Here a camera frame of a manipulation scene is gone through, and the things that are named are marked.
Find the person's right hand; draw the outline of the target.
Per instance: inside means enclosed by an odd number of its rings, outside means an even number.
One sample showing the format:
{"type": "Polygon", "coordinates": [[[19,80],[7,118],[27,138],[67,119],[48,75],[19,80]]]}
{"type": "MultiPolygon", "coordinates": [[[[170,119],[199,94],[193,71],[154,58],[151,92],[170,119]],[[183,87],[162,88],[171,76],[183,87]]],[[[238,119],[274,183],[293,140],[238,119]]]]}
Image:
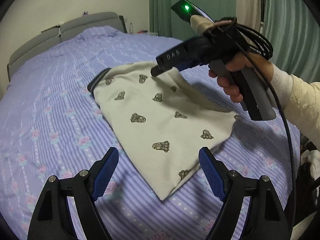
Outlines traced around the person's right hand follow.
{"type": "MultiPolygon", "coordinates": [[[[248,55],[263,72],[268,81],[271,82],[274,74],[273,64],[267,61],[259,54],[248,52],[248,55]]],[[[231,61],[226,63],[225,68],[230,73],[237,74],[242,73],[243,69],[252,69],[255,72],[255,74],[260,78],[260,80],[264,81],[262,76],[256,70],[254,70],[253,64],[243,53],[237,53],[231,61]]],[[[240,88],[236,85],[236,83],[232,84],[231,79],[229,79],[228,77],[218,75],[211,69],[209,70],[208,75],[211,78],[217,78],[217,84],[223,89],[224,93],[227,96],[229,96],[234,103],[243,102],[244,97],[240,92],[240,88]]]]}

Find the right forearm cream sleeve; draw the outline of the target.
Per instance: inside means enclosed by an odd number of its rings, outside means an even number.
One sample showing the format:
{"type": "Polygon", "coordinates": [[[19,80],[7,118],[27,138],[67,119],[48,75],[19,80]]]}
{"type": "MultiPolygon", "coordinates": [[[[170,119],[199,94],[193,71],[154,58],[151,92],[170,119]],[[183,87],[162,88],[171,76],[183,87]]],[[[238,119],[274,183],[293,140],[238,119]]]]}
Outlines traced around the right forearm cream sleeve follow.
{"type": "Polygon", "coordinates": [[[286,119],[319,148],[319,82],[307,83],[273,65],[271,85],[286,119]]]}

